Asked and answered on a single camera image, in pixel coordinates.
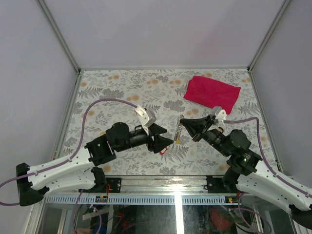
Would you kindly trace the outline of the metal key organiser with rings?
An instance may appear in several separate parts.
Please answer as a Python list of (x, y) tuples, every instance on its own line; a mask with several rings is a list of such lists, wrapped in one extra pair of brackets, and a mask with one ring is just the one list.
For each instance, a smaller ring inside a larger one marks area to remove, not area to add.
[(181, 132), (183, 129), (183, 125), (180, 123), (180, 121), (184, 118), (184, 115), (180, 115), (177, 118), (177, 124), (176, 124), (176, 131), (175, 131), (175, 135), (174, 135), (174, 141), (176, 144), (180, 143), (180, 136), (181, 136)]

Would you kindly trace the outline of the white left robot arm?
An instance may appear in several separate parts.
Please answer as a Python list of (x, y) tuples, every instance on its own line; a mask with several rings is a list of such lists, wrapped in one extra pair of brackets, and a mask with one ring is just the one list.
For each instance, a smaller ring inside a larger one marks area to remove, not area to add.
[(48, 163), (16, 166), (19, 205), (22, 207), (40, 202), (54, 193), (83, 191), (99, 193), (107, 189), (107, 180), (101, 165), (116, 159), (117, 152), (146, 145), (148, 151), (160, 153), (173, 144), (162, 137), (167, 130), (155, 123), (147, 129), (117, 122), (104, 135), (80, 148), (73, 156), (65, 156)]

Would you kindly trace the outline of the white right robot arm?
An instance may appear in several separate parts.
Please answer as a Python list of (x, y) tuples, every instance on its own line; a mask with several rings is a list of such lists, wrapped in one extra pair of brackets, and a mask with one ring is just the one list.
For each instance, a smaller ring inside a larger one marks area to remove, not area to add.
[(222, 178), (223, 189), (250, 193), (274, 204), (288, 213), (301, 226), (312, 227), (312, 190), (282, 172), (275, 170), (264, 154), (250, 149), (251, 142), (242, 130), (234, 129), (224, 135), (217, 125), (225, 119), (207, 116), (200, 119), (181, 119), (194, 142), (205, 140), (227, 157), (228, 170)]

